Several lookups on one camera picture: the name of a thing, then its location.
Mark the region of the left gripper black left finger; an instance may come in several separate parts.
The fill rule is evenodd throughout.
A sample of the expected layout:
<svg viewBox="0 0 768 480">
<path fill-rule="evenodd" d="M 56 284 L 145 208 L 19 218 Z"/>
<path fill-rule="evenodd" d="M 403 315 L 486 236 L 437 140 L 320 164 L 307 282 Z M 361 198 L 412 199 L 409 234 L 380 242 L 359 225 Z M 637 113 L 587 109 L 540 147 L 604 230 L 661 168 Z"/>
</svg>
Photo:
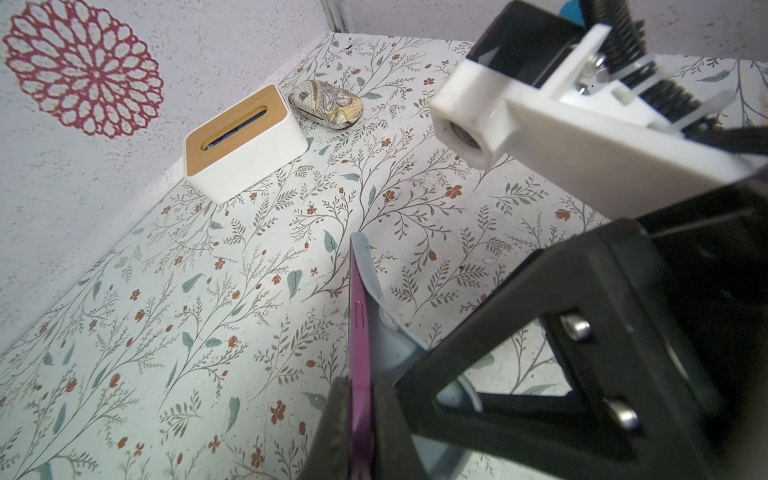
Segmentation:
<svg viewBox="0 0 768 480">
<path fill-rule="evenodd" d="M 350 380 L 338 377 L 331 385 L 300 480 L 350 478 L 351 415 Z"/>
</svg>

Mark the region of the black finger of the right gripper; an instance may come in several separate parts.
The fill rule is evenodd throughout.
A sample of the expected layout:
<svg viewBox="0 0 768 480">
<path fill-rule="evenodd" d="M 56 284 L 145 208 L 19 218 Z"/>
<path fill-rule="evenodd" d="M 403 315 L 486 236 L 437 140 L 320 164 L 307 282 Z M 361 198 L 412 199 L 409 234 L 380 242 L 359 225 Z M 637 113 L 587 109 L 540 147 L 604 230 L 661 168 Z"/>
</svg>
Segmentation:
<svg viewBox="0 0 768 480">
<path fill-rule="evenodd" d="M 409 426 L 564 479 L 718 477 L 668 283 L 630 220 L 533 253 L 397 380 Z"/>
</svg>

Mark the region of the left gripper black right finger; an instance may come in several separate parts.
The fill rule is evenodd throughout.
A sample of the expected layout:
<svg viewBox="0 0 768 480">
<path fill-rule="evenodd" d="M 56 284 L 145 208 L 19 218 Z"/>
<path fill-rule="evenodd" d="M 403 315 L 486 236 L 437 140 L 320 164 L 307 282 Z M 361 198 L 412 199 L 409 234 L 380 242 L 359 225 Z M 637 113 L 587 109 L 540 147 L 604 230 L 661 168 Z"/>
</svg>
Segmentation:
<svg viewBox="0 0 768 480">
<path fill-rule="evenodd" d="M 376 377 L 372 392 L 375 432 L 372 478 L 427 480 L 392 382 L 386 377 Z"/>
</svg>

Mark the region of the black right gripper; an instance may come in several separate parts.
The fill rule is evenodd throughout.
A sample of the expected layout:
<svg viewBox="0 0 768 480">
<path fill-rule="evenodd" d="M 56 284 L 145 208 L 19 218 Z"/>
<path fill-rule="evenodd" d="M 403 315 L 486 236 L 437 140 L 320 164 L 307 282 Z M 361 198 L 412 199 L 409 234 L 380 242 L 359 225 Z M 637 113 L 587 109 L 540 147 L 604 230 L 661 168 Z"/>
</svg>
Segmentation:
<svg viewBox="0 0 768 480">
<path fill-rule="evenodd" d="M 670 267 L 675 319 L 720 398 L 705 418 L 726 479 L 767 476 L 767 182 L 639 219 Z"/>
</svg>

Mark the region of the purple bare phone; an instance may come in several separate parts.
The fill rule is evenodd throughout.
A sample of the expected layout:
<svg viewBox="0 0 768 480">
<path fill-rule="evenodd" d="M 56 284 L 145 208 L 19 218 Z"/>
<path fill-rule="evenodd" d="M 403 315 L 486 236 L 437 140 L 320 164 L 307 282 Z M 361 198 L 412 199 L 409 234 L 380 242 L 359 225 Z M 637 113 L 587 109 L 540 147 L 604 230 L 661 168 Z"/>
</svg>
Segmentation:
<svg viewBox="0 0 768 480">
<path fill-rule="evenodd" d="M 350 479 L 371 479 L 374 412 L 367 292 L 351 253 L 349 293 Z"/>
</svg>

